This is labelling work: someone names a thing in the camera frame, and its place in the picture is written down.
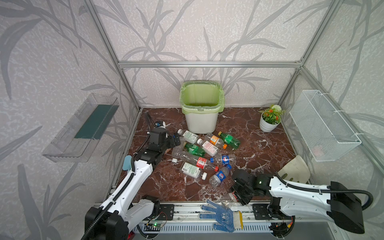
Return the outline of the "clear bottle red label yellow cap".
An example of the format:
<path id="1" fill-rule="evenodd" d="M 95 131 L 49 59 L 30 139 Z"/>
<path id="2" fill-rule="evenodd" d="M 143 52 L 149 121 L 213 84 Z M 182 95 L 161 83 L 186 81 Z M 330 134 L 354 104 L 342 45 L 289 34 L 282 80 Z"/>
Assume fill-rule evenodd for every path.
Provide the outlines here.
<path id="1" fill-rule="evenodd" d="M 219 202 L 225 207 L 225 208 L 231 208 L 234 204 L 238 202 L 237 197 L 233 193 L 228 193 L 225 196 L 223 196 Z"/>

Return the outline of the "clear pepsi bottle blue cap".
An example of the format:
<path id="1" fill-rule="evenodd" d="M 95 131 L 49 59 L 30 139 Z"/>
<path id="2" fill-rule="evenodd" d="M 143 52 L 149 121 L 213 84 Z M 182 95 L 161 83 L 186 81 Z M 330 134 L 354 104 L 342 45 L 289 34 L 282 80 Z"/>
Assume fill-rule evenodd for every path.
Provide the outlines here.
<path id="1" fill-rule="evenodd" d="M 219 169 L 213 176 L 210 177 L 209 183 L 213 187 L 218 187 L 222 184 L 222 182 L 230 175 L 232 170 L 232 166 L 227 164 Z"/>

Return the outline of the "small bottle blue label crushed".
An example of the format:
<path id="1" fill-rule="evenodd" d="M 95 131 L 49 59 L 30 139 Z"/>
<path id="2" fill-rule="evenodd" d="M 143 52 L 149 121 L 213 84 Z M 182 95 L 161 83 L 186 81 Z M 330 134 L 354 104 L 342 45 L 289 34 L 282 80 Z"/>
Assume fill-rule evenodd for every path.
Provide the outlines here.
<path id="1" fill-rule="evenodd" d="M 216 165 L 231 165 L 236 163 L 236 156 L 234 154 L 217 154 L 213 157 L 212 162 Z"/>

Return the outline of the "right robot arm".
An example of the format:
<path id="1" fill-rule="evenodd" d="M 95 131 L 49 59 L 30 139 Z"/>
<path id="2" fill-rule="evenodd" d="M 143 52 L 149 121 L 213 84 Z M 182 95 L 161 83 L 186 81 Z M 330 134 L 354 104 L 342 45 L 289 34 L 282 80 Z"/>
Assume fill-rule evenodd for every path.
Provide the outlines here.
<path id="1" fill-rule="evenodd" d="M 373 203 L 373 195 L 365 190 L 350 190 L 338 182 L 327 185 L 308 185 L 285 181 L 270 174 L 251 175 L 236 170 L 231 188 L 238 203 L 243 206 L 254 197 L 268 197 L 268 204 L 254 204 L 256 220 L 285 221 L 285 226 L 271 226 L 278 237 L 290 232 L 295 220 L 309 218 L 333 222 L 339 228 L 354 234 L 364 234 L 363 211 Z"/>

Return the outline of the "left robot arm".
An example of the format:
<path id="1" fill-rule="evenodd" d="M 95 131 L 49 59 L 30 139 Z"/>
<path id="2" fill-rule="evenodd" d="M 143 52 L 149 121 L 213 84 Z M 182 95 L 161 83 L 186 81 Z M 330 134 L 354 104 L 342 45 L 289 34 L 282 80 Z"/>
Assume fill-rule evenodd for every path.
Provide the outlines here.
<path id="1" fill-rule="evenodd" d="M 141 221 L 157 216 L 160 204 L 154 197 L 146 197 L 134 206 L 131 204 L 143 183 L 163 160 L 166 151 L 180 144 L 178 133 L 171 135 L 165 127 L 152 129 L 119 186 L 98 208 L 91 207 L 86 213 L 82 239 L 127 240 Z"/>

